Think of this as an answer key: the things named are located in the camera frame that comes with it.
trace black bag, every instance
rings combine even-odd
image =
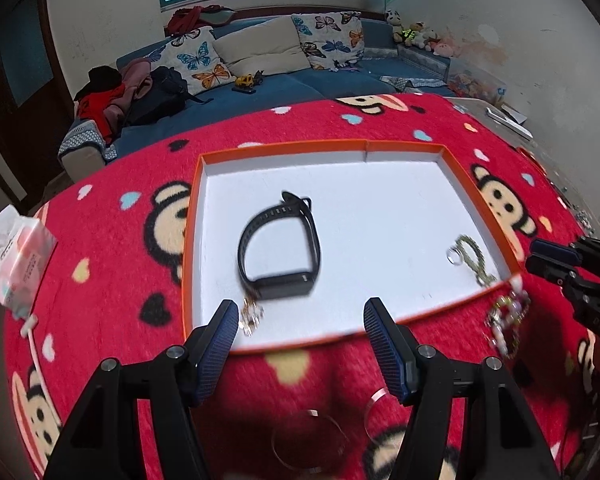
[[[184,110],[187,100],[200,104],[212,100],[203,101],[191,95],[187,89],[187,82],[173,67],[157,67],[151,71],[151,79],[153,81],[151,89],[143,97],[131,103],[131,108],[126,115],[126,126],[152,124],[163,117],[175,115]]]

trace watch face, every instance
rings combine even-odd
[[[253,287],[258,291],[258,299],[275,300],[290,296],[304,296],[311,291],[314,282],[314,274],[305,271],[259,278],[253,282]]]

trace orange butterfly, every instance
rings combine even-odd
[[[351,46],[353,48],[356,47],[356,45],[365,39],[365,35],[362,33],[362,29],[360,30],[351,30],[349,32],[349,37],[351,38]]]
[[[214,83],[220,84],[220,78],[229,79],[231,74],[224,66],[217,64],[211,72],[192,74],[191,77],[200,81],[205,90],[209,90]]]

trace sofa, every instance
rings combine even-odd
[[[272,18],[271,16],[236,20],[214,28],[214,35],[219,39]],[[212,88],[199,95],[200,98],[212,99],[205,105],[188,101],[183,111],[171,117],[164,117],[155,124],[123,128],[120,137],[113,143],[117,158],[176,134],[251,112],[314,100],[396,93],[397,89],[394,86],[380,81],[381,76],[441,78],[440,74],[398,56],[392,40],[392,28],[387,23],[364,18],[361,21],[365,50],[363,59],[356,64],[357,71],[331,72],[305,68],[291,73],[269,76],[265,74],[264,83],[257,87],[254,94],[232,91],[231,84]],[[116,61],[116,66],[120,69],[130,61],[147,56],[170,41],[171,38],[165,38],[126,54]],[[448,97],[454,95],[446,86],[424,87],[420,90]],[[64,153],[60,160],[74,182],[90,176],[106,165],[101,151],[93,146],[83,146]]]

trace blue heart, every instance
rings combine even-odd
[[[347,121],[347,123],[353,124],[353,125],[360,124],[362,122],[362,117],[360,117],[358,115],[344,114],[341,117],[345,121]]]
[[[140,195],[142,195],[142,193],[138,193],[137,191],[129,191],[128,193],[125,193],[120,197],[120,209],[122,209],[122,211],[129,209],[138,201]]]
[[[422,130],[414,130],[413,131],[413,136],[418,139],[418,140],[426,140],[427,142],[431,142],[433,139],[431,137],[429,137],[425,132],[423,132]]]
[[[534,182],[534,178],[529,175],[528,173],[522,173],[522,178],[524,178],[530,186],[535,186],[536,183]]]

